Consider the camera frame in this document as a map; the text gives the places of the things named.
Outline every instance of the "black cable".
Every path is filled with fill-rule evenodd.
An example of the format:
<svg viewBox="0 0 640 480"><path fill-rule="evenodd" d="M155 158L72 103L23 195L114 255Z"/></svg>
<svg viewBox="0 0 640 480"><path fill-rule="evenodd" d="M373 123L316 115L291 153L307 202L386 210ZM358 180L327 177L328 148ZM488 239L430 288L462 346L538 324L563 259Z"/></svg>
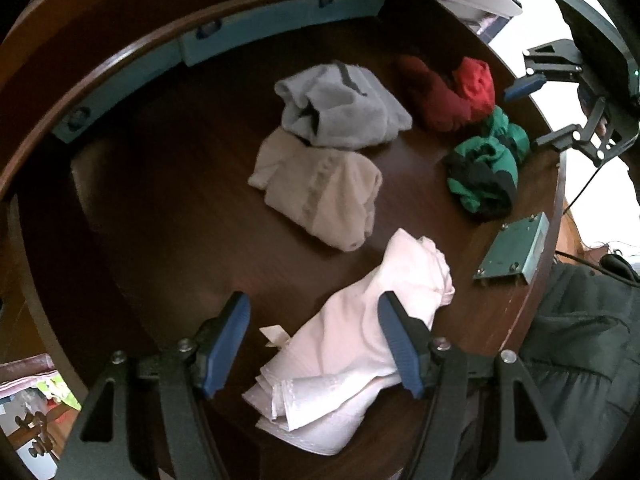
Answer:
<svg viewBox="0 0 640 480"><path fill-rule="evenodd" d="M562 216L566 215L567 211L569 211L569 209L571 209L571 206L573 204L575 204L575 201L578 200L580 198L580 195L584 192L585 189L587 189L587 186L591 183L591 181L593 180L593 177L595 177L598 172L602 169L602 167L604 166L604 164L601 164L598 166L598 169L591 175L591 178L587 181L587 183L584 185L584 187L580 190L580 193L578 193L578 196L575 197L572 202L566 207L566 209L562 212Z"/></svg>
<svg viewBox="0 0 640 480"><path fill-rule="evenodd" d="M562 251L556 251L556 254L558 256L564 256L565 258L569 258L570 260L574 260L574 261L578 262L579 264L586 265L587 267L591 267L591 269L595 269L598 272L601 272L604 275L609 276L610 278L613 278L614 280L618 280L619 282L626 283L627 285L634 286L636 288L640 288L640 283L632 282L631 280L628 280L626 278L622 278L622 276L619 276L619 275L611 272L610 270L604 269L601 266L598 266L596 264L592 264L591 262L588 262L587 260L585 260L583 258L579 258L578 256L573 256L572 254L563 253Z"/></svg>

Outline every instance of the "white floor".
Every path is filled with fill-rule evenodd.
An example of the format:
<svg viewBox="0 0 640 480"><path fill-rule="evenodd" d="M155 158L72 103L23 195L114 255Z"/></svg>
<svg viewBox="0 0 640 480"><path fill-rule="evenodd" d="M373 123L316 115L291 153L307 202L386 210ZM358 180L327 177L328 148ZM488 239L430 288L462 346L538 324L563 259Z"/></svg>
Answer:
<svg viewBox="0 0 640 480"><path fill-rule="evenodd" d="M491 47L516 76L524 75L522 51L560 38L570 38L568 25L554 0L519 0L524 12L513 18L491 42ZM606 16L597 0L585 0ZM547 83L533 94L553 129L584 124L576 95L577 84ZM581 153L567 153L566 198L569 202L587 183L595 168ZM640 262L640 206L636 202L626 165L608 162L572 207L582 240L592 247L610 243L632 262Z"/></svg>

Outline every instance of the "red cloth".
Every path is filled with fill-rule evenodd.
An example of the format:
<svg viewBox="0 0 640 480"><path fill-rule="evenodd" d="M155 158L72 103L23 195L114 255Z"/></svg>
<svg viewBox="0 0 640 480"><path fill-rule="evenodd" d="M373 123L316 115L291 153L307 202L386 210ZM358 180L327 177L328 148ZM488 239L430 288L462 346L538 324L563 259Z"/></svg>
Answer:
<svg viewBox="0 0 640 480"><path fill-rule="evenodd" d="M423 125L437 132L453 132L471 120L469 102L451 90L442 78L415 56L401 56L398 68Z"/></svg>
<svg viewBox="0 0 640 480"><path fill-rule="evenodd" d="M456 79L456 92L471 104L471 122L477 123L492 114L495 108L494 80L486 62L465 57L453 77Z"/></svg>

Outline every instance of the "folded gray garment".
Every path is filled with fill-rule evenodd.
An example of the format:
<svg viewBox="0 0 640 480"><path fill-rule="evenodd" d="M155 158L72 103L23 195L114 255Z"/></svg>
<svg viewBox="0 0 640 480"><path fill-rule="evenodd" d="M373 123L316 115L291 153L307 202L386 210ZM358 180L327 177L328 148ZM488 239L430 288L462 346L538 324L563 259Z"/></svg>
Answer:
<svg viewBox="0 0 640 480"><path fill-rule="evenodd" d="M282 127L311 145L359 150L389 142L411 115L369 70L340 61L278 81Z"/></svg>
<svg viewBox="0 0 640 480"><path fill-rule="evenodd" d="M313 236L354 251L373 231L382 175L359 153L309 148L278 128L262 143L249 184Z"/></svg>

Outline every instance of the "blue panel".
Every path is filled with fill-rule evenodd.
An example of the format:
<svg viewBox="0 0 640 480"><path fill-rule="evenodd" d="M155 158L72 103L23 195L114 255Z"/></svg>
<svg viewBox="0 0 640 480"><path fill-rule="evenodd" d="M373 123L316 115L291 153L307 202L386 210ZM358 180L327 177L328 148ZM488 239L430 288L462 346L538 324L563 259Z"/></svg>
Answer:
<svg viewBox="0 0 640 480"><path fill-rule="evenodd" d="M71 142L119 101L176 66L181 60L178 40L165 43L136 59L76 105L53 128L53 134L64 142Z"/></svg>
<svg viewBox="0 0 640 480"><path fill-rule="evenodd" d="M289 0L247 10L183 35L180 38L182 58L187 66L193 66L236 46L288 30L377 16L384 2L385 0Z"/></svg>

